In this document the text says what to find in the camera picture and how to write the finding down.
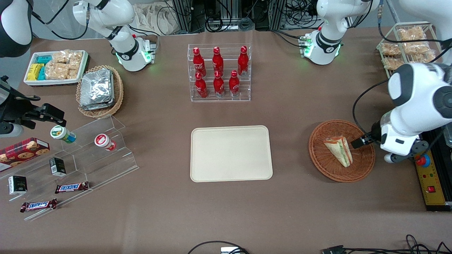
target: red cookie box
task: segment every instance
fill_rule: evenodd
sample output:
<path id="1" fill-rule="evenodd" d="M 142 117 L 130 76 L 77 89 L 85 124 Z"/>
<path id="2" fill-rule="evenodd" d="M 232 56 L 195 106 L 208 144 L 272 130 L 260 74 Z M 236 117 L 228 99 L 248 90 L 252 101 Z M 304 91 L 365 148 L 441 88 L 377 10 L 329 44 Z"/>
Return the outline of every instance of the red cookie box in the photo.
<path id="1" fill-rule="evenodd" d="M 0 150 L 0 172 L 50 152 L 49 143 L 35 137 Z"/>

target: bottle cap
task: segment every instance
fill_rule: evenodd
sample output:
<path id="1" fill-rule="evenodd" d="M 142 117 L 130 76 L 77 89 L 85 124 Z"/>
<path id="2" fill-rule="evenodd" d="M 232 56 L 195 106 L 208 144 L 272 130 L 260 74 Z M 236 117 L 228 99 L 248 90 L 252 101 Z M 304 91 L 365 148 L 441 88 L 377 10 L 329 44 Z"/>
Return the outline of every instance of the bottle cap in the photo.
<path id="1" fill-rule="evenodd" d="M 105 147 L 110 143 L 110 138 L 102 133 L 96 136 L 94 143 L 99 147 Z"/>
<path id="2" fill-rule="evenodd" d="M 50 136 L 55 139 L 62 139 L 67 134 L 67 129 L 56 125 L 50 130 Z"/>

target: red button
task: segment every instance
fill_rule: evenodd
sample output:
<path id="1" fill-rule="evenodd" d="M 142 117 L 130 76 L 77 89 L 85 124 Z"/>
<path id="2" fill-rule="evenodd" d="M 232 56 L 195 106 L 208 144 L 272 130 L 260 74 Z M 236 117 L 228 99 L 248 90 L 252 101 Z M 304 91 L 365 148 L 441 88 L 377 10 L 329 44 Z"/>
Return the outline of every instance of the red button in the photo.
<path id="1" fill-rule="evenodd" d="M 425 159 L 425 156 L 422 156 L 421 158 L 416 160 L 416 164 L 418 166 L 424 166 L 427 163 L 427 160 Z"/>

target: black box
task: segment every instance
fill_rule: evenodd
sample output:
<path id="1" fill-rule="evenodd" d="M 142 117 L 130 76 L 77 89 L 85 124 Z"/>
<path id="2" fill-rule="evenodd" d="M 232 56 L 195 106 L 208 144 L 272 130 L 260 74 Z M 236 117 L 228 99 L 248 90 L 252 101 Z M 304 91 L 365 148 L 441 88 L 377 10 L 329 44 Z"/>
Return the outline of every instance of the black box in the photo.
<path id="1" fill-rule="evenodd" d="M 24 176 L 13 175 L 8 178 L 9 194 L 25 194 L 27 192 L 27 179 Z"/>
<path id="2" fill-rule="evenodd" d="M 62 159 L 53 157 L 49 162 L 50 169 L 52 170 L 52 175 L 60 177 L 66 175 L 66 168 L 64 167 L 64 161 Z"/>

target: red bottle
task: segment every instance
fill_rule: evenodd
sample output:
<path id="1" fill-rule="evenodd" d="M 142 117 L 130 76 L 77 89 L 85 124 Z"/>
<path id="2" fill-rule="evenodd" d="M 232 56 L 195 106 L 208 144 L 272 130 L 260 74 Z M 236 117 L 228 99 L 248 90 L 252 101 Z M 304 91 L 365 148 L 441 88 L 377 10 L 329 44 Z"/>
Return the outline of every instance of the red bottle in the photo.
<path id="1" fill-rule="evenodd" d="M 221 78 L 219 71 L 215 71 L 215 79 L 213 80 L 213 88 L 215 89 L 215 96 L 222 98 L 225 96 L 225 82 Z"/>
<path id="2" fill-rule="evenodd" d="M 199 53 L 199 48 L 193 48 L 193 65 L 196 72 L 201 73 L 202 77 L 206 76 L 206 65 L 204 64 L 204 58 Z"/>
<path id="3" fill-rule="evenodd" d="M 201 96 L 201 98 L 207 98 L 209 94 L 207 92 L 206 82 L 202 79 L 201 73 L 197 72 L 195 74 L 195 77 L 196 91 L 198 92 L 199 96 Z"/>
<path id="4" fill-rule="evenodd" d="M 220 54 L 220 48 L 219 47 L 215 47 L 213 48 L 213 58 L 212 58 L 212 62 L 213 62 L 213 71 L 219 71 L 221 77 L 223 76 L 223 57 Z"/>
<path id="5" fill-rule="evenodd" d="M 247 76 L 248 75 L 248 62 L 250 59 L 248 58 L 248 48 L 246 46 L 242 46 L 240 48 L 240 56 L 239 56 L 239 68 L 238 74 L 240 76 Z"/>
<path id="6" fill-rule="evenodd" d="M 237 77 L 237 71 L 231 71 L 231 78 L 229 79 L 229 91 L 232 97 L 238 97 L 240 95 L 239 91 L 240 80 Z"/>

